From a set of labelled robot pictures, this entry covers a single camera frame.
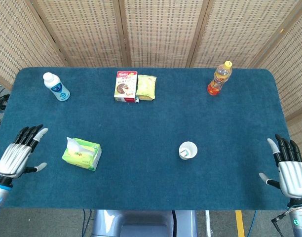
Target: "blue table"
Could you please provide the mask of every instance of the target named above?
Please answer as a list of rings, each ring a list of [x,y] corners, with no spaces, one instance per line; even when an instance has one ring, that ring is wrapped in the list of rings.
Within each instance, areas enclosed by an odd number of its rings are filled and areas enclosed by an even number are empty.
[[[47,162],[14,180],[9,207],[88,209],[284,209],[288,200],[258,173],[278,178],[267,144],[288,137],[277,88],[262,69],[234,69],[218,96],[206,87],[214,69],[134,68],[157,76],[156,98],[115,102],[124,68],[26,68],[17,75],[0,127],[0,157],[24,126],[49,132],[29,159]],[[70,90],[59,102],[43,85],[52,72]],[[61,159],[66,137],[100,143],[95,172]],[[178,155],[192,141],[198,154]]]

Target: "white plastic bottle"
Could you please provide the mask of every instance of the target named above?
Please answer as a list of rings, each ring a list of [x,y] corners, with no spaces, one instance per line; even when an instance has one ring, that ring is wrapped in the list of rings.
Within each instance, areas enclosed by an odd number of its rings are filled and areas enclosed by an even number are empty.
[[[60,101],[66,101],[70,97],[70,92],[60,81],[57,75],[52,73],[45,73],[43,75],[44,85],[51,90],[51,92]]]

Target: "paper cup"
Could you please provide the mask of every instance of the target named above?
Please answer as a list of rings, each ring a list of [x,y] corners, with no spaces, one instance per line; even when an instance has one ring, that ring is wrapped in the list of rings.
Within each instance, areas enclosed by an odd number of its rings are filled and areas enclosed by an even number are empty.
[[[181,159],[194,158],[197,154],[197,146],[193,142],[184,142],[180,145],[179,155]]]

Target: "bottle cap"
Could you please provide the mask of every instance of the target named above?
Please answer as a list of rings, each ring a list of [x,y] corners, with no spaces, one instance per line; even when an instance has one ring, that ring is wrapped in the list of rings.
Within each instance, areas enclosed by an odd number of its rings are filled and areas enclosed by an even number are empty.
[[[230,61],[225,62],[225,68],[230,69],[232,67],[232,63]]]
[[[42,77],[46,82],[52,82],[54,75],[52,73],[45,73]]]

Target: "blue bottle label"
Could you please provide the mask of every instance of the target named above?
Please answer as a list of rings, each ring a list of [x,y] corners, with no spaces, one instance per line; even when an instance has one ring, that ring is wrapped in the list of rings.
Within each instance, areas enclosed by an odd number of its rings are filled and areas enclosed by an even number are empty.
[[[62,91],[62,84],[58,83],[54,87],[51,88],[52,91],[54,92],[61,92]]]

